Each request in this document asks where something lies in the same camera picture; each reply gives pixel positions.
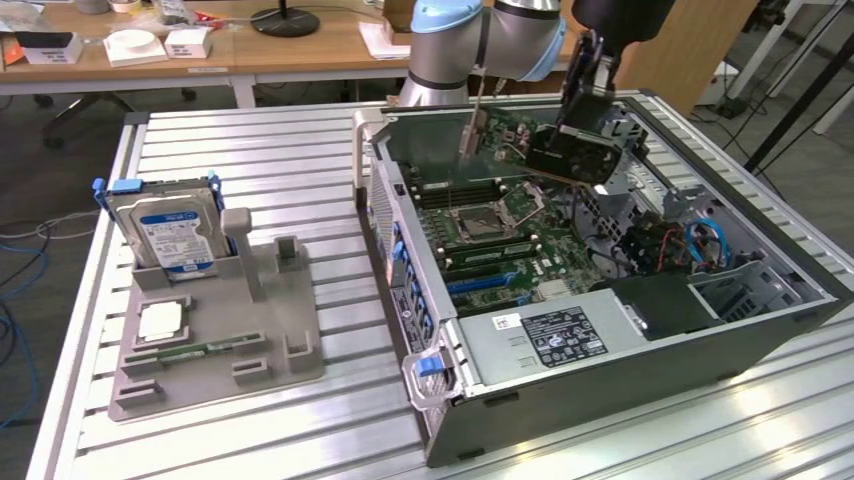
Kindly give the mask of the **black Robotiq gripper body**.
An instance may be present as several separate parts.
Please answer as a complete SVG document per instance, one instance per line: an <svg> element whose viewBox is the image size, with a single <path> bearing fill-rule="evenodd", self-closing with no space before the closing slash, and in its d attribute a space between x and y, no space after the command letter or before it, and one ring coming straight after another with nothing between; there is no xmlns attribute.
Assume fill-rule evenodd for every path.
<svg viewBox="0 0 854 480"><path fill-rule="evenodd" d="M635 42L653 39L673 6L673 0L576 0L575 20L603 40L603 53L620 56Z"/></svg>

